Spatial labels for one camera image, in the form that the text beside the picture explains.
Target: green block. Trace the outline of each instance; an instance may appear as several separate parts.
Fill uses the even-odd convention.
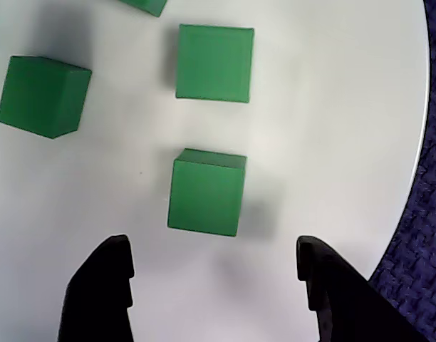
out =
[[[254,29],[180,25],[177,98],[249,102]]]
[[[167,226],[235,237],[246,157],[186,149],[174,161]]]
[[[42,57],[13,56],[0,123],[47,138],[78,129],[91,71]]]
[[[153,16],[160,16],[167,0],[120,0],[128,5],[142,9]]]

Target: blue carpet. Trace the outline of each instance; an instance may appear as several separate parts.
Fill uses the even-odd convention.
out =
[[[410,198],[370,280],[408,321],[436,341],[436,0],[425,0],[430,35],[430,107]]]

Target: cube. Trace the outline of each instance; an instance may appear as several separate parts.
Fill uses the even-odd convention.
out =
[[[174,161],[167,226],[235,237],[246,157],[186,149]]]
[[[0,123],[47,138],[78,129],[91,71],[42,57],[13,56]]]
[[[160,16],[167,0],[120,0],[137,9],[142,9],[153,16]]]
[[[177,98],[249,102],[254,29],[180,25]]]

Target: round table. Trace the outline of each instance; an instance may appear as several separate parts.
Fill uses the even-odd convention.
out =
[[[175,98],[178,25],[256,30],[250,104]],[[422,0],[0,0],[11,55],[93,70],[79,131],[0,124],[0,341],[54,341],[66,285],[111,234],[133,246],[135,341],[317,341],[296,239],[365,277],[408,198],[425,127]],[[248,157],[237,238],[168,229],[184,147]]]

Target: cube top face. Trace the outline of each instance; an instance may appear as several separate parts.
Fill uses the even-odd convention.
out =
[[[91,71],[42,57],[13,56],[0,122],[56,138],[77,130]]]
[[[160,16],[167,0],[120,0],[128,5],[142,9],[153,16]]]
[[[238,169],[244,169],[246,165],[246,157],[241,155],[228,155],[224,153],[192,150],[189,148],[185,149],[177,160]]]
[[[249,102],[254,29],[180,25],[177,97]]]
[[[204,154],[194,161],[195,156],[191,152],[195,156]],[[232,166],[222,166],[216,165],[217,159],[208,154],[213,153],[185,150],[174,161],[167,225],[193,232],[235,237],[242,204],[246,158],[216,154],[218,163],[230,157],[233,157],[230,160],[240,159],[240,162],[232,160]]]

